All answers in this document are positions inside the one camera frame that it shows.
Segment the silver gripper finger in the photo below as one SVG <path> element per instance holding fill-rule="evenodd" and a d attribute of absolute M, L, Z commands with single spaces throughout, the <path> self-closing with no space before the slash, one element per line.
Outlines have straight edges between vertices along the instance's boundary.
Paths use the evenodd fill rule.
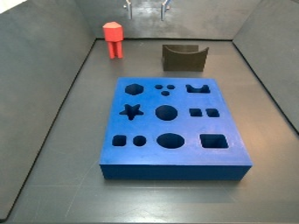
<path fill-rule="evenodd" d="M 132 2 L 130 2 L 130 0 L 125 0 L 124 9 L 126 11 L 126 17 L 130 20 L 132 19 L 132 15 L 133 15 L 133 13 L 132 13 Z"/>
<path fill-rule="evenodd" d="M 161 21 L 164 21 L 164 17 L 165 17 L 165 12 L 169 10 L 169 3 L 170 3 L 172 0 L 164 0 L 161 2 Z"/>

